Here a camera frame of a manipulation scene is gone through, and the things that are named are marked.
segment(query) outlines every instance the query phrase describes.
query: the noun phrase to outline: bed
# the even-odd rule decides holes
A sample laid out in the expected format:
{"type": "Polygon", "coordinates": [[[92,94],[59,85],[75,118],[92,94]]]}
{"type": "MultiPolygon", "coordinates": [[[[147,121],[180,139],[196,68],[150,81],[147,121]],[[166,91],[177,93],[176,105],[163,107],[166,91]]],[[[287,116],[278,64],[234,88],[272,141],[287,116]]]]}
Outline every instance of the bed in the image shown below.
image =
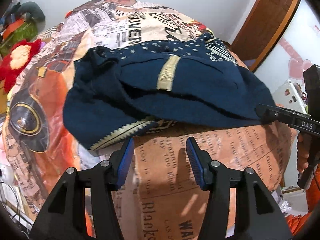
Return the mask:
{"type": "MultiPolygon", "coordinates": [[[[110,135],[103,147],[96,145],[88,151],[66,130],[62,109],[73,85],[74,61],[95,46],[116,49],[151,40],[190,41],[206,32],[212,33],[202,23],[169,7],[135,0],[92,0],[75,8],[64,23],[38,36],[47,44],[32,58],[10,91],[2,133],[7,159],[32,219],[68,167],[92,168],[119,149],[125,136],[133,134],[132,127],[122,127],[121,135],[125,136],[110,135]]],[[[232,60],[246,68],[226,47],[214,50],[221,54],[221,60],[232,60]]],[[[113,194],[125,239],[143,239],[146,232],[154,239],[178,239],[185,225],[190,229],[186,233],[189,239],[199,233],[208,194],[199,189],[193,178],[184,149],[188,136],[194,136],[202,149],[229,168],[253,167],[268,189],[274,190],[287,166],[296,135],[278,122],[214,130],[160,120],[143,132],[134,138],[135,157],[126,183],[113,194]],[[146,210],[152,215],[145,215],[146,210]]],[[[88,234],[94,235],[87,189],[85,199],[88,234]]],[[[231,227],[234,191],[229,216],[231,227]]]]}

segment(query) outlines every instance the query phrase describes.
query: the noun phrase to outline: metal screw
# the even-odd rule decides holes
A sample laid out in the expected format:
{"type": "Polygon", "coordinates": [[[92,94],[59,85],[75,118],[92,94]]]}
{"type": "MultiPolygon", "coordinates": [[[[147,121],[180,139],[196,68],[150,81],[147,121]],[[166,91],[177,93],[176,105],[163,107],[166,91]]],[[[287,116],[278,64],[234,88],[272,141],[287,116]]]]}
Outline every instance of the metal screw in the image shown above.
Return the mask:
{"type": "Polygon", "coordinates": [[[211,166],[213,166],[213,167],[218,167],[218,166],[220,166],[220,162],[218,162],[218,161],[212,161],[212,162],[210,162],[210,164],[211,164],[211,166]]]}
{"type": "Polygon", "coordinates": [[[249,174],[254,174],[254,169],[249,167],[249,168],[246,168],[245,171],[249,174]]]}
{"type": "Polygon", "coordinates": [[[72,174],[74,172],[75,172],[75,168],[74,167],[67,168],[67,173],[68,174],[72,174]]]}
{"type": "Polygon", "coordinates": [[[107,167],[109,164],[110,164],[110,162],[107,161],[107,160],[104,160],[104,161],[100,162],[100,165],[101,165],[102,167],[107,167]]]}

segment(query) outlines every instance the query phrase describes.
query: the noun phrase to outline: blue gripper pad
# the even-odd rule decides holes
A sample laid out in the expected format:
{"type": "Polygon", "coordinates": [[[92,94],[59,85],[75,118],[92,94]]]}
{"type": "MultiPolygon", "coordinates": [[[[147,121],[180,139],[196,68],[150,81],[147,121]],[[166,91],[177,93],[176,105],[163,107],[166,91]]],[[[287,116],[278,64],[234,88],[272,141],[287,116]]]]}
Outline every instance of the blue gripper pad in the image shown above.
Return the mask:
{"type": "Polygon", "coordinates": [[[213,179],[213,175],[209,170],[209,163],[212,161],[210,155],[208,152],[199,148],[194,137],[187,139],[186,152],[197,185],[199,185],[202,190],[208,190],[213,179]]]}
{"type": "Polygon", "coordinates": [[[125,183],[133,153],[134,141],[132,138],[127,138],[121,149],[113,152],[109,158],[113,168],[113,177],[115,178],[115,190],[119,190],[125,183]]]}

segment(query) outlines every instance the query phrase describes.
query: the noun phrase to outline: wooden door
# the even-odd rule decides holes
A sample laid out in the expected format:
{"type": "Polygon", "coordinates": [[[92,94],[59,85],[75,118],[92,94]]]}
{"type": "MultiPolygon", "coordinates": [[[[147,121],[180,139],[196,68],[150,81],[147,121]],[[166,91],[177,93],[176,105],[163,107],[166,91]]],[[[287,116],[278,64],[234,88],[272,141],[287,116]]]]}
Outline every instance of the wooden door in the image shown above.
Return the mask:
{"type": "Polygon", "coordinates": [[[231,45],[239,58],[256,60],[286,17],[293,0],[257,0],[231,45]]]}

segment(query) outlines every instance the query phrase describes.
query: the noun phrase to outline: door frame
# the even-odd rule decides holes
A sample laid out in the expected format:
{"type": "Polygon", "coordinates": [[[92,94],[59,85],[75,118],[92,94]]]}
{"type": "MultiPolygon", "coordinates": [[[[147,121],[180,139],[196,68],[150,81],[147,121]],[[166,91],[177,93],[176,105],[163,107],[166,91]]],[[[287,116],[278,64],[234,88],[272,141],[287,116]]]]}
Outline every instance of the door frame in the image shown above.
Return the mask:
{"type": "Polygon", "coordinates": [[[257,68],[262,64],[266,57],[270,54],[272,49],[276,46],[288,25],[290,24],[301,0],[292,0],[292,3],[284,16],[279,28],[276,30],[275,34],[272,36],[271,40],[265,46],[261,54],[257,57],[256,61],[249,67],[250,71],[255,72],[257,68]]]}
{"type": "MultiPolygon", "coordinates": [[[[258,3],[260,0],[256,0],[247,19],[245,20],[244,24],[242,25],[239,33],[237,34],[236,38],[232,42],[230,49],[232,50],[232,45],[235,44],[240,38],[241,35],[243,34],[248,22],[250,21],[252,15],[255,13],[255,10],[257,9],[258,3]]],[[[282,20],[279,28],[275,32],[275,34],[272,36],[271,40],[268,42],[264,50],[261,52],[261,54],[257,57],[256,61],[249,67],[250,71],[254,72],[260,65],[261,63],[265,60],[265,58],[269,55],[271,50],[274,48],[274,46],[277,44],[281,36],[283,35],[284,31],[288,27],[289,23],[291,22],[294,13],[296,12],[298,5],[300,3],[300,0],[292,0],[292,3],[289,7],[288,12],[286,13],[284,19],[282,20]]]]}

